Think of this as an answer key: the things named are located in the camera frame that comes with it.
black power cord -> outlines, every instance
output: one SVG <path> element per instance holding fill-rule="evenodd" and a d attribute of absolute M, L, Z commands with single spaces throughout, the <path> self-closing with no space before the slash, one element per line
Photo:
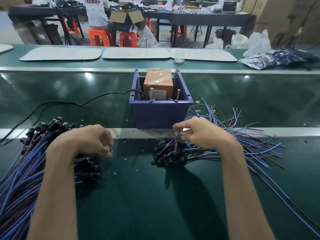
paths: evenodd
<path fill-rule="evenodd" d="M 24 120 L 22 120 L 21 122 L 19 122 L 18 124 L 16 124 L 2 139 L 0 139 L 0 143 L 2 143 L 5 139 L 7 139 L 8 136 L 9 136 L 15 129 L 17 129 L 19 125 L 21 125 L 21 124 L 23 124 L 24 122 L 26 122 L 27 119 L 29 119 L 29 118 L 33 115 L 33 113 L 34 113 L 38 108 L 40 108 L 40 107 L 43 106 L 43 105 L 47 105 L 47 104 L 72 104 L 72 105 L 77 105 L 77 106 L 82 107 L 82 106 L 85 106 L 86 104 L 90 103 L 91 101 L 93 101 L 93 100 L 95 100 L 95 99 L 97 99 L 97 98 L 99 98 L 99 97 L 108 95 L 108 94 L 115 94 L 115 93 L 124 94 L 124 93 L 131 92 L 131 91 L 139 92 L 140 94 L 145 95 L 145 96 L 147 96 L 147 97 L 149 98 L 148 95 L 146 95 L 144 92 L 142 92 L 142 91 L 140 91 L 140 90 L 138 90 L 138 89 L 129 89 L 129 90 L 126 91 L 126 92 L 106 92 L 106 93 L 103 93 L 103 94 L 100 94 L 100 95 L 98 95 L 98 96 L 95 96 L 95 97 L 91 98 L 90 100 L 86 101 L 86 102 L 83 103 L 83 104 L 78 104 L 78 103 L 76 103 L 76 102 L 64 102 L 64 101 L 53 101 L 53 102 L 46 102 L 46 103 L 40 104 L 40 105 L 38 105 L 37 107 L 35 107 L 35 108 L 33 109 L 33 111 L 32 111 Z"/>

orange box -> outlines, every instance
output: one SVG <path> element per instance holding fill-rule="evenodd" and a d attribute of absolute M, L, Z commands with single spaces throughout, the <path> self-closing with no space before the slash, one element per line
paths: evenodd
<path fill-rule="evenodd" d="M 154 88 L 152 91 L 152 99 L 171 99 L 174 89 L 171 69 L 149 68 L 143 84 L 143 91 L 149 96 L 151 94 L 150 88 Z"/>

hand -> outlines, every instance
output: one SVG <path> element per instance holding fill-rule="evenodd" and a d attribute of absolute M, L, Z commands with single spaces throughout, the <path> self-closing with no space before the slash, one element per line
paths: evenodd
<path fill-rule="evenodd" d="M 78 129 L 72 129 L 59 135 L 47 148 L 47 153 L 68 146 L 78 153 L 100 154 L 104 157 L 112 157 L 110 146 L 114 146 L 113 138 L 109 130 L 101 125 L 88 125 Z"/>
<path fill-rule="evenodd" d="M 201 148 L 216 150 L 219 153 L 230 146 L 241 146 L 229 132 L 214 125 L 204 117 L 192 117 L 189 120 L 174 124 L 173 128 L 177 130 L 190 128 L 190 130 L 178 133 L 182 140 L 189 141 Z"/>

white mat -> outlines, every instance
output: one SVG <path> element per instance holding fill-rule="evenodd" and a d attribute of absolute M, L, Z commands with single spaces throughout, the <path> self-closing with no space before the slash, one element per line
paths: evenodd
<path fill-rule="evenodd" d="M 13 49 L 14 47 L 10 44 L 0 44 L 0 54 Z"/>
<path fill-rule="evenodd" d="M 176 50 L 184 51 L 186 60 L 237 61 L 229 52 L 220 49 L 170 49 L 171 58 Z"/>
<path fill-rule="evenodd" d="M 40 47 L 29 51 L 19 60 L 93 60 L 101 54 L 102 50 L 99 48 Z"/>
<path fill-rule="evenodd" d="M 102 55 L 105 59 L 165 59 L 170 53 L 165 48 L 107 48 Z"/>

screw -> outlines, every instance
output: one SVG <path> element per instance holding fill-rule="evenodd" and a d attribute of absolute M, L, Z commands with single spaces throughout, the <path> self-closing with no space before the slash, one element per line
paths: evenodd
<path fill-rule="evenodd" d="M 177 94 L 177 101 L 179 101 L 179 94 L 180 94 L 180 89 L 178 89 L 178 94 Z"/>
<path fill-rule="evenodd" d="M 154 88 L 150 88 L 150 101 L 152 101 L 152 92 Z"/>

